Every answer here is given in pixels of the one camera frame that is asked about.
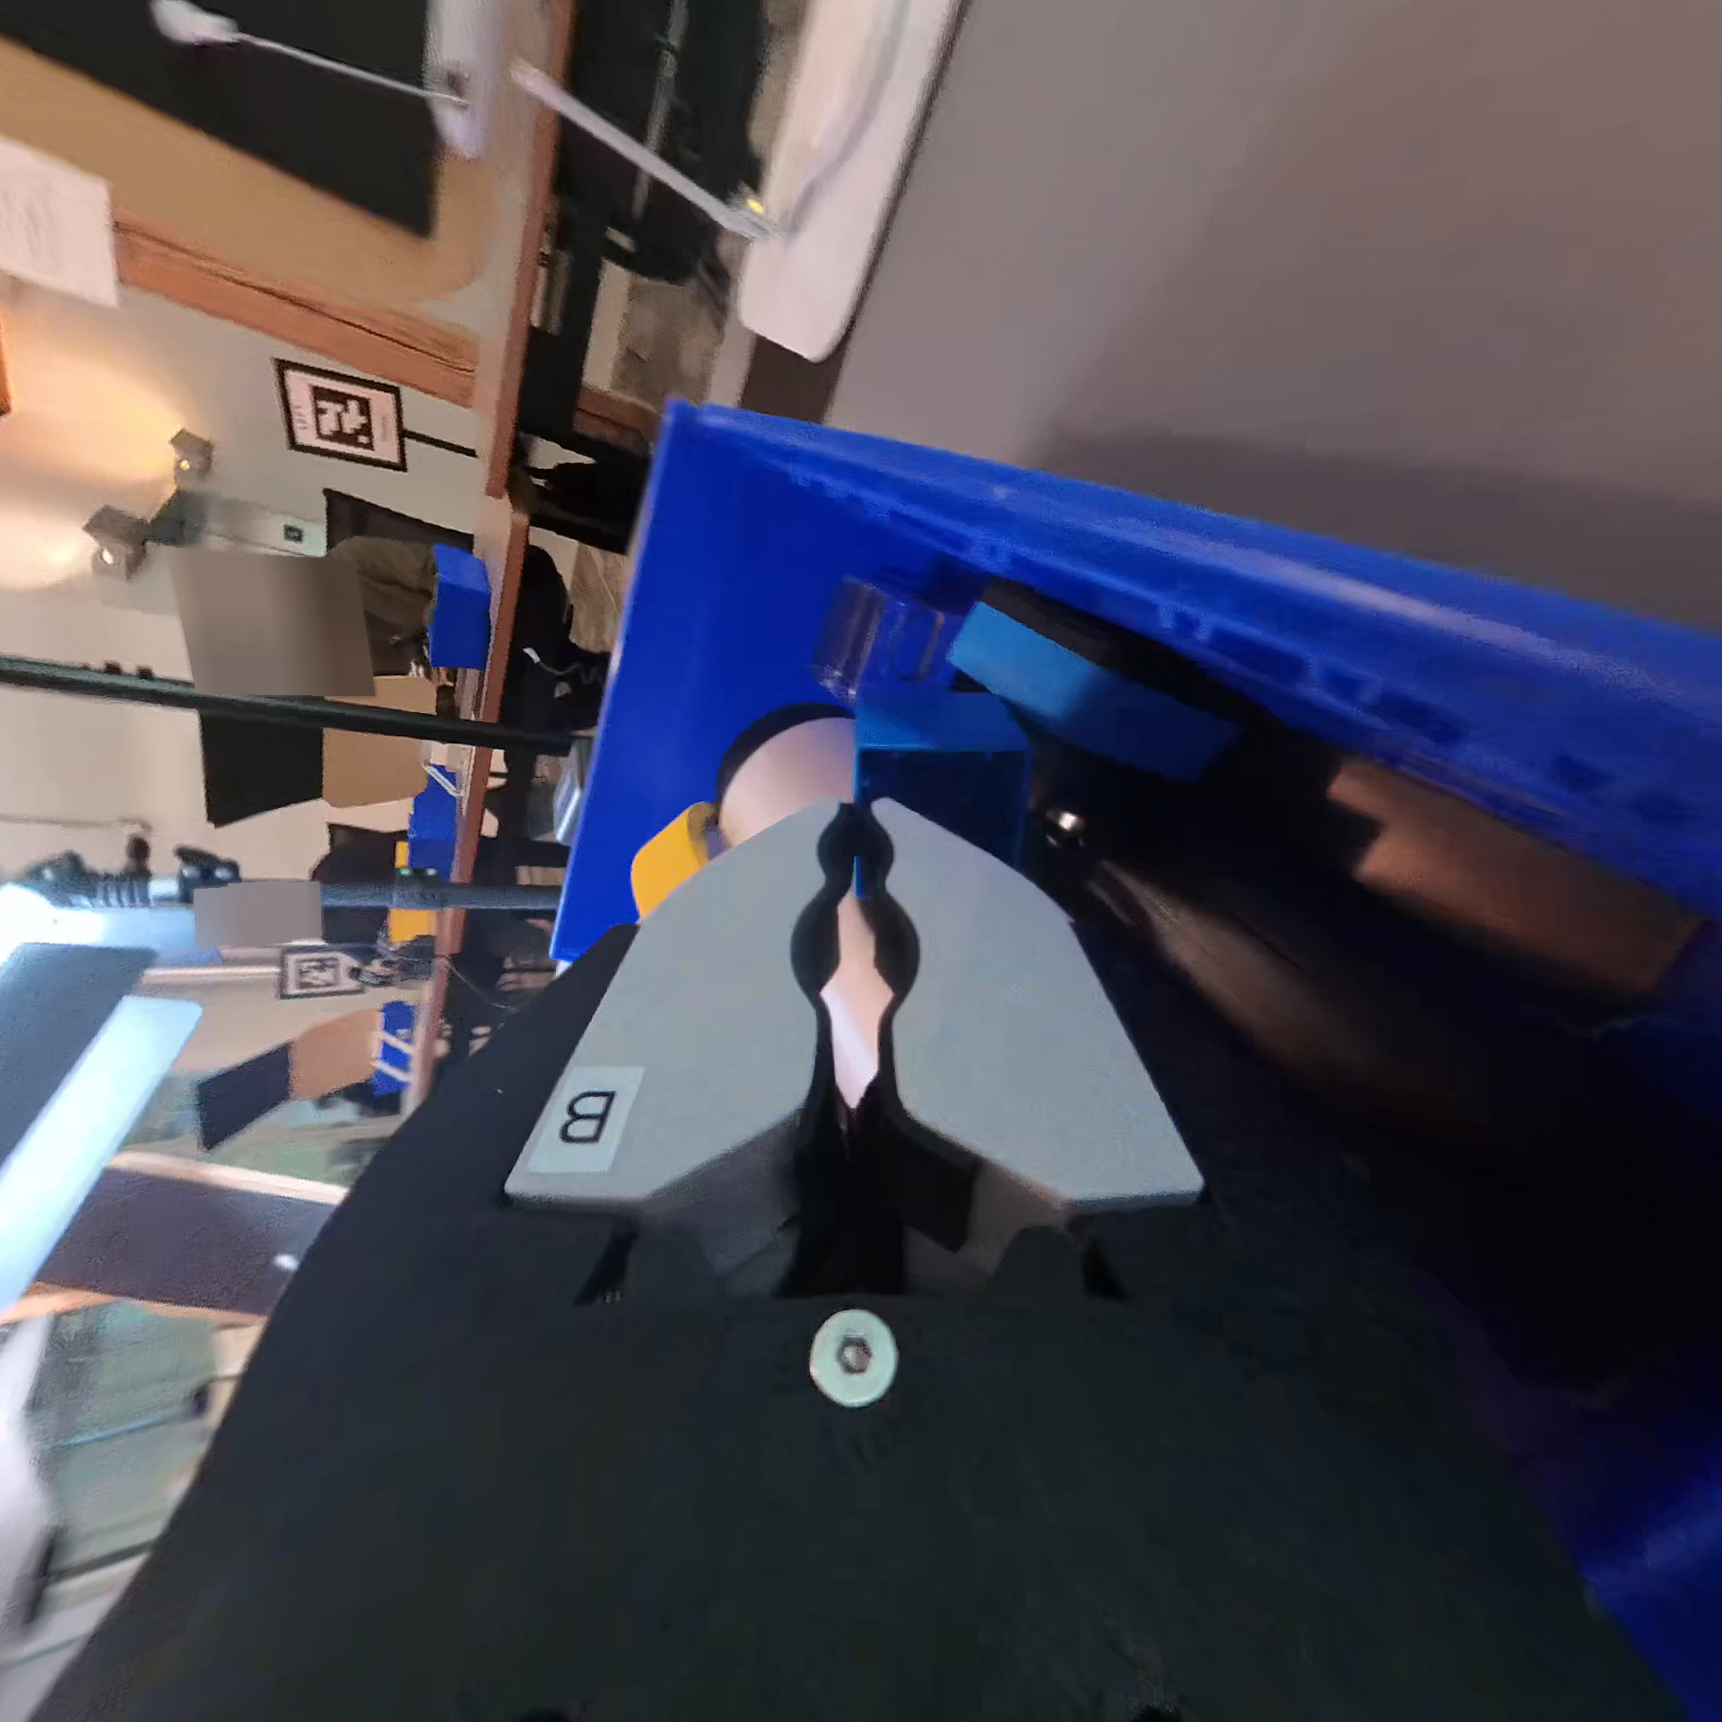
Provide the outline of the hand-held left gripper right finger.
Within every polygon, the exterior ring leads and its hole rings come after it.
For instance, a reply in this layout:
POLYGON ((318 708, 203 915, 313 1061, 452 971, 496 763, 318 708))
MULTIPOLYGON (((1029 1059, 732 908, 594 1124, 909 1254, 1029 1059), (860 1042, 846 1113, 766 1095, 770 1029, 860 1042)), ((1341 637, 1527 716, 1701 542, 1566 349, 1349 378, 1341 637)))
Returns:
POLYGON ((1203 1174, 1069 916, 920 812, 870 814, 913 934, 889 1027, 908 1118, 1055 1214, 1192 1203, 1203 1174))

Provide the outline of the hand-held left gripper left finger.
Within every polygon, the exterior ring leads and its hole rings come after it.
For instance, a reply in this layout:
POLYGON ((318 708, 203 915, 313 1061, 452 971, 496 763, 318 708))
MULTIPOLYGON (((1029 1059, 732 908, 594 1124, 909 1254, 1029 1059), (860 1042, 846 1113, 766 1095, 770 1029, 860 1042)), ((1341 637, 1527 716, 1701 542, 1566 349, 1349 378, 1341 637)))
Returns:
POLYGON ((831 1091, 857 808, 730 849, 634 934, 503 1190, 579 1214, 791 1214, 831 1091))

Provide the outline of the blue cube with round knob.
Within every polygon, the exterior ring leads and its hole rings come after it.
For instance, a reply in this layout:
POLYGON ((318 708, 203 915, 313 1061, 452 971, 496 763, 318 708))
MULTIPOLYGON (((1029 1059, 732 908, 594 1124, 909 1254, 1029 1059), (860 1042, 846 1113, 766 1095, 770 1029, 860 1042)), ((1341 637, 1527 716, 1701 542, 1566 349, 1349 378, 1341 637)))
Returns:
POLYGON ((852 797, 895 801, 1020 868, 1029 740, 985 691, 905 683, 855 707, 852 797))

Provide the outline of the blue plastic bin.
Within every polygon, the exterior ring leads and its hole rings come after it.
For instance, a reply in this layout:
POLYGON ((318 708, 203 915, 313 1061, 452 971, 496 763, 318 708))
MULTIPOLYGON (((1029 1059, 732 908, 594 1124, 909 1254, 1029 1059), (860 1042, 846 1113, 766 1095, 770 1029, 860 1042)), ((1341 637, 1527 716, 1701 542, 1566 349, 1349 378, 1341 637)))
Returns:
POLYGON ((929 447, 677 406, 554 949, 825 691, 846 576, 1242 722, 1197 780, 1037 743, 1023 858, 1384 1152, 1486 1426, 1717 1715, 1717 635, 929 447))

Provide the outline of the black tripod pole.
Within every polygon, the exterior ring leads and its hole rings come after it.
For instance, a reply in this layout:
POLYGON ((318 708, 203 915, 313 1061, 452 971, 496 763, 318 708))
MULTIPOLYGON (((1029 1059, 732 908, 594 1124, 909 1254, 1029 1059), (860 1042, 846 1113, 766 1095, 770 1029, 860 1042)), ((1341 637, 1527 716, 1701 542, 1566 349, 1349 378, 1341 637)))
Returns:
MULTIPOLYGON (((176 849, 177 864, 168 872, 137 868, 96 868, 79 853, 64 850, 34 862, 14 884, 62 911, 168 911, 190 909, 199 893, 247 887, 238 860, 201 849, 176 849)), ((524 911, 549 916, 559 908, 561 892, 518 880, 501 884, 455 882, 436 871, 406 868, 384 880, 320 882, 258 878, 258 887, 305 887, 315 898, 315 915, 338 911, 524 911)))

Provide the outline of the white roll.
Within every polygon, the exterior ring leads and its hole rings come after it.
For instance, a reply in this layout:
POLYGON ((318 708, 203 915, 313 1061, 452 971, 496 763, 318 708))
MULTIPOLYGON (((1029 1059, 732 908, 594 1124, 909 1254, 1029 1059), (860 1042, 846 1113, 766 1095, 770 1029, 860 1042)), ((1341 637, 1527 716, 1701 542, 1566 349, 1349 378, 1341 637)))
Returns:
MULTIPOLYGON (((717 830, 740 847, 818 801, 850 801, 855 788, 855 722, 825 707, 781 708, 761 733, 738 740, 738 763, 720 771, 717 830)), ((889 990, 875 965, 875 934, 857 893, 835 911, 839 964, 821 999, 829 1020, 833 1085, 849 1108, 870 1088, 877 1035, 889 990)))

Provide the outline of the light blue block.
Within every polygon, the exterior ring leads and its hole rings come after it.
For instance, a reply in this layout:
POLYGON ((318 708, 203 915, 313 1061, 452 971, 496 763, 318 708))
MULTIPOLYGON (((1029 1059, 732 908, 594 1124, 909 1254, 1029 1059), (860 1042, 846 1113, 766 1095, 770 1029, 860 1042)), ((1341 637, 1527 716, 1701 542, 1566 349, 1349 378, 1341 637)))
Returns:
POLYGON ((1037 729, 1118 767, 1194 782, 1242 722, 1102 666, 990 605, 957 629, 949 661, 1037 729))

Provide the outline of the clear plastic block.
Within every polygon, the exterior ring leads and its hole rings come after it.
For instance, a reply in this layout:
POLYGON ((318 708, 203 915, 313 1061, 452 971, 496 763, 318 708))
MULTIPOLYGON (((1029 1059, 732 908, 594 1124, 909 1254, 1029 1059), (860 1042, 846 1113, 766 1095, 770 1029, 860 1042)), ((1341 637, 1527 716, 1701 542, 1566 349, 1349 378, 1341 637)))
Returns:
POLYGON ((949 620, 913 590, 846 576, 816 634, 813 678, 852 711, 879 691, 932 683, 946 661, 949 620))

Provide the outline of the small blue bin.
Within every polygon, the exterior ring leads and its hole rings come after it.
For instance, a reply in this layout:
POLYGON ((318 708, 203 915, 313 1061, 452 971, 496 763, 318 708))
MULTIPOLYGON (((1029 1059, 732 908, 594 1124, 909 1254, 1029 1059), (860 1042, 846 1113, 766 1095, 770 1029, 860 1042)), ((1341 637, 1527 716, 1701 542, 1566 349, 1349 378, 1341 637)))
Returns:
POLYGON ((425 657, 438 671, 478 673, 489 648, 485 563, 458 544, 433 544, 436 589, 424 629, 425 657))

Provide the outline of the black overhead pole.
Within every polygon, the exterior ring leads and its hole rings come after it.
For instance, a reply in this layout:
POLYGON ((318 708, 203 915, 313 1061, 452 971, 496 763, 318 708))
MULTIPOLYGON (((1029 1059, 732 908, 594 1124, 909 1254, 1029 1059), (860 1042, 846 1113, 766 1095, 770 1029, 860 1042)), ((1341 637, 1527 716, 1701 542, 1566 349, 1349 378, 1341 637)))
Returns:
POLYGON ((2 684, 40 695, 79 696, 107 702, 151 705, 199 717, 226 717, 355 735, 399 737, 448 746, 518 748, 532 756, 563 759, 574 746, 567 733, 443 717, 434 708, 410 714, 391 705, 289 695, 210 695, 190 681, 85 663, 2 656, 2 684))

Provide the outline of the black white marker sign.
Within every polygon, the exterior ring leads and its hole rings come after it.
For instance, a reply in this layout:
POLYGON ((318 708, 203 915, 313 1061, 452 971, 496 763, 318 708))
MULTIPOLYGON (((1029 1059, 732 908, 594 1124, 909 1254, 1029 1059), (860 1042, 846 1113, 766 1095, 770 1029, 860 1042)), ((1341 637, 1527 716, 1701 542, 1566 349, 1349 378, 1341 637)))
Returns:
POLYGON ((282 356, 272 359, 272 380, 287 445, 296 455, 397 474, 415 449, 478 459, 472 445, 413 429, 399 383, 282 356))

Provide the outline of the wooden pillar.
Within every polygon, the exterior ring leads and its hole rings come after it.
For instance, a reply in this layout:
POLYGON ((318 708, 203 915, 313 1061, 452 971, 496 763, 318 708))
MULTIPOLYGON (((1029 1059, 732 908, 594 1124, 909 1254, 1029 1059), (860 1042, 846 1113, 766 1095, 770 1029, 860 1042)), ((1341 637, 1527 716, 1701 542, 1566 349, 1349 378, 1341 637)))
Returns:
POLYGON ((112 250, 123 286, 422 396, 455 406, 476 399, 480 342, 438 318, 365 306, 355 292, 236 264, 206 246, 129 216, 119 220, 112 250))

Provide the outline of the black board with wooden rim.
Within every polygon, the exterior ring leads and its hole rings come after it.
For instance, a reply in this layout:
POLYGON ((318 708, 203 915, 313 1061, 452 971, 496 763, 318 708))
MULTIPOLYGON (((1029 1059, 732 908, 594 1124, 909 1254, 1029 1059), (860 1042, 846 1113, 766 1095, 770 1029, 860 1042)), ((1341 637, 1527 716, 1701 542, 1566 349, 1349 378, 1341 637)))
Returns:
POLYGON ((483 271, 491 174, 424 101, 176 44, 144 2, 4 2, 2 61, 4 138, 105 181, 129 229, 381 310, 483 271))

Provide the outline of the white paper notice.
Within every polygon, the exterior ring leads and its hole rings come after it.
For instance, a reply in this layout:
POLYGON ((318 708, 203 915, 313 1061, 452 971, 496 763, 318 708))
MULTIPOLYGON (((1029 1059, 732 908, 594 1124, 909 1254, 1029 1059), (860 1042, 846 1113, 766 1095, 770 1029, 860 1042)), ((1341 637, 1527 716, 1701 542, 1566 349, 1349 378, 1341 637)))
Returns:
POLYGON ((4 138, 2 274, 90 306, 116 308, 110 184, 4 138))

